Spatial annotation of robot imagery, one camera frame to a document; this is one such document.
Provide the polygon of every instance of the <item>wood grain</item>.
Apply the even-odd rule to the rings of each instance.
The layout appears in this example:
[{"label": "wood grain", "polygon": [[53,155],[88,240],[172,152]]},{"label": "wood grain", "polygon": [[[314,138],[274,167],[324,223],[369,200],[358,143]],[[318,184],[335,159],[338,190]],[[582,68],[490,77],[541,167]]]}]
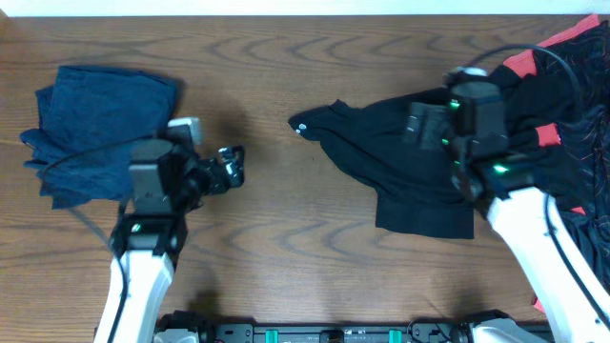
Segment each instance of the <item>wood grain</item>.
[{"label": "wood grain", "polygon": [[[245,144],[247,182],[189,215],[162,312],[260,322],[399,322],[501,309],[540,320],[503,242],[477,218],[473,241],[376,229],[373,190],[286,124],[340,98],[353,106],[422,91],[505,44],[538,42],[574,16],[21,18],[0,24],[0,341],[87,342],[110,257],[38,195],[18,134],[37,127],[34,91],[66,64],[181,79],[203,153]],[[493,67],[501,57],[487,62]],[[115,203],[82,211],[109,232]]]}]

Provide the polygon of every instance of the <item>wooden tabletop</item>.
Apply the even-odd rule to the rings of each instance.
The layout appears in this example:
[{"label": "wooden tabletop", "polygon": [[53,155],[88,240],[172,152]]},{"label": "wooden tabletop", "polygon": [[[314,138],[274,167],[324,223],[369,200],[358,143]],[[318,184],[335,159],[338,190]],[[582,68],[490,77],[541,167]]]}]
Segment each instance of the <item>wooden tabletop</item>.
[{"label": "wooden tabletop", "polygon": [[[577,16],[21,18],[0,31],[0,341],[87,342],[106,301],[110,256],[38,195],[21,131],[34,91],[61,65],[136,68],[184,82],[178,116],[198,116],[202,153],[247,149],[243,188],[206,199],[161,309],[259,322],[401,322],[500,309],[541,320],[501,239],[375,228],[375,192],[295,134],[294,113],[337,98],[365,106],[441,83],[506,43],[535,43]],[[485,64],[492,68],[501,57]],[[82,212],[107,233],[116,203]]]}]

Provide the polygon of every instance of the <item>white background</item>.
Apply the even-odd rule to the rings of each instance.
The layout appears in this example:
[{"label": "white background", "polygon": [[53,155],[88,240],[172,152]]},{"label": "white background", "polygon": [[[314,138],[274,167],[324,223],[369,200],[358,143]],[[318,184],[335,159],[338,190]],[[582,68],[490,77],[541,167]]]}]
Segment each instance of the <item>white background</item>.
[{"label": "white background", "polygon": [[0,0],[8,16],[610,13],[610,0]]}]

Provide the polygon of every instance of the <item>green tape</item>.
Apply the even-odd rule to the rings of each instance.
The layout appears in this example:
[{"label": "green tape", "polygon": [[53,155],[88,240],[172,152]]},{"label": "green tape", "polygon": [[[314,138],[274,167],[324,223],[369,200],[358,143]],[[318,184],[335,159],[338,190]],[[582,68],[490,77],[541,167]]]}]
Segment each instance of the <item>green tape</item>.
[{"label": "green tape", "polygon": [[390,343],[402,343],[402,332],[400,330],[390,330]]},{"label": "green tape", "polygon": [[265,343],[278,343],[279,333],[277,330],[267,330],[265,332]]}]

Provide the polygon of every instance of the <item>black garment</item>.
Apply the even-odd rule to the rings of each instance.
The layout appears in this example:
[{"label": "black garment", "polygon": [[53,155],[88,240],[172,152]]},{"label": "black garment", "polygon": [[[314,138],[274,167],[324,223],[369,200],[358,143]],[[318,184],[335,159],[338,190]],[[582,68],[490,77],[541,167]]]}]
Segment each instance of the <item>black garment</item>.
[{"label": "black garment", "polygon": [[[151,134],[167,125],[176,93],[173,80],[142,71],[60,67],[55,85],[36,92],[39,129],[21,133],[21,140],[33,148],[32,160],[25,166],[42,170],[75,152]],[[46,174],[40,194],[53,197],[54,209],[92,199],[120,199],[132,189],[130,148],[59,165]]]},{"label": "black garment", "polygon": [[[543,190],[573,204],[577,187],[559,192],[552,185],[574,185],[575,177],[562,147],[539,148],[536,126],[550,123],[547,112],[565,111],[569,87],[557,76],[521,80],[499,67],[490,81],[502,89],[511,147],[537,161],[536,180]],[[443,150],[423,150],[403,140],[411,103],[446,105],[448,91],[439,88],[353,109],[337,100],[331,106],[289,120],[304,138],[322,149],[345,173],[377,192],[376,225],[392,232],[442,238],[473,238],[474,214],[451,183],[451,164]]]},{"label": "black garment", "polygon": [[[582,255],[602,285],[610,290],[610,28],[603,22],[579,36],[549,48],[574,70],[583,92],[585,113],[553,118],[561,143],[579,165],[585,190],[579,204],[586,215],[561,214]],[[549,57],[534,51],[538,75],[565,71]]]}]

